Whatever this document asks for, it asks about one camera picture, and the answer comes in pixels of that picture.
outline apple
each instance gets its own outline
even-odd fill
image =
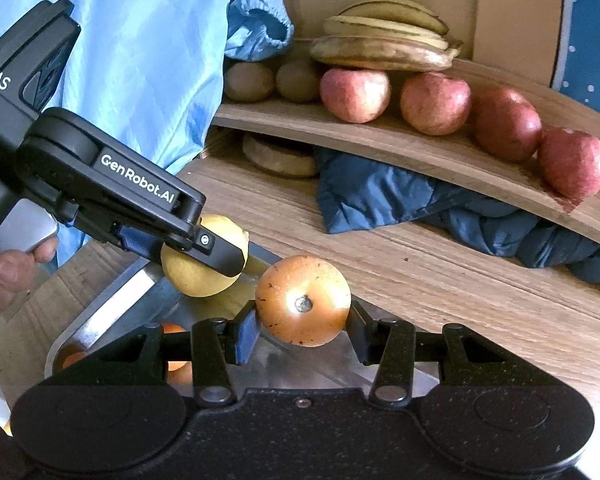
[[[368,123],[389,105],[391,84],[381,70],[331,68],[320,79],[320,98],[343,121]]]
[[[548,126],[538,147],[542,177],[576,200],[600,191],[600,139],[580,130]]]
[[[541,131],[540,115],[513,88],[490,89],[475,101],[475,141],[496,158],[525,162],[538,149]]]
[[[418,74],[402,87],[400,111],[404,120],[423,134],[452,134],[469,117],[471,88],[463,79],[440,72]]]

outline yellow lemon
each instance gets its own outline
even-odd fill
[[[200,215],[200,223],[213,234],[224,238],[237,246],[247,261],[249,249],[249,233],[243,231],[225,216],[204,214]],[[222,292],[233,285],[240,274],[232,278],[223,276],[209,267],[201,264],[186,254],[162,246],[160,252],[164,275],[177,290],[194,298],[206,298]]]

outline banana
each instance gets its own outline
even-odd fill
[[[322,27],[327,36],[366,36],[378,38],[405,38],[420,41],[445,50],[449,44],[439,34],[426,28],[404,23],[360,18],[359,16],[331,16],[324,20]]]
[[[449,32],[447,24],[435,13],[411,0],[367,0],[347,7],[339,14],[416,25],[440,36]]]
[[[363,36],[323,36],[310,48],[311,57],[328,65],[411,72],[446,70],[458,52],[458,44],[442,50],[419,41]]]

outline metal bolt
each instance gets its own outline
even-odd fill
[[[309,399],[296,399],[296,406],[298,408],[308,408],[312,402]]]
[[[401,386],[380,386],[376,388],[374,395],[382,402],[400,402],[406,399],[407,391]]]
[[[209,404],[224,404],[231,399],[231,390],[224,386],[207,386],[200,391],[200,399]]]

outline metal tray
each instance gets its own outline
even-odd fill
[[[176,291],[162,267],[140,258],[103,291],[52,345],[45,377],[62,367],[68,355],[91,352],[148,322],[170,322],[184,328],[201,319],[231,319],[254,298],[259,277],[280,257],[250,243],[249,257],[240,278],[227,290],[210,298],[190,298]],[[355,298],[375,319],[395,316]],[[254,388],[360,387],[369,393],[378,366],[360,364],[345,332],[318,348],[286,344],[262,329],[246,365],[229,366],[236,394]],[[438,384],[436,367],[418,364],[414,371],[415,397]],[[192,396],[191,366],[169,372],[168,383],[183,396]]]

